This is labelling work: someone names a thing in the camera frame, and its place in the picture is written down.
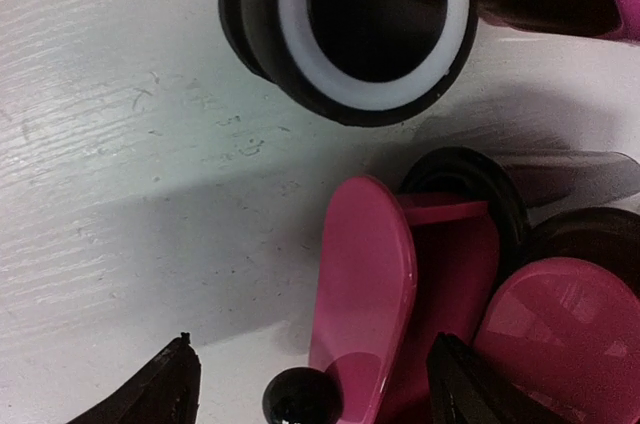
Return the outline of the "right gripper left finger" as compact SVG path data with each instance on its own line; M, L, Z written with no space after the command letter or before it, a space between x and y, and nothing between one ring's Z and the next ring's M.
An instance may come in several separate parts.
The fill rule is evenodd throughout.
M201 362L186 332L171 340L107 398L78 415L75 424L194 424Z

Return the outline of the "black and pink drawer organizer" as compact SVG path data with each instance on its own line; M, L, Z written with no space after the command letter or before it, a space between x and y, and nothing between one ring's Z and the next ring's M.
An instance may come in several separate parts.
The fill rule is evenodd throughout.
M397 191L327 208L308 363L269 423L434 423L426 360L454 334L563 423L639 419L639 191L620 153L444 147Z

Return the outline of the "pink hard-shell suitcase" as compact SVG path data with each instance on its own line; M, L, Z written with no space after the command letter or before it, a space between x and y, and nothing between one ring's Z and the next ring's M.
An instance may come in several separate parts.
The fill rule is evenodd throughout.
M639 0L218 0L238 59L297 104L357 127L433 105L466 64L478 23L635 42Z

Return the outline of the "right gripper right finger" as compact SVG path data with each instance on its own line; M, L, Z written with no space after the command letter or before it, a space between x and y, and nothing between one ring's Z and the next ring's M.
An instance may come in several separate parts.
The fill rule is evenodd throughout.
M454 334L437 335L426 360L434 423L563 423L493 370Z

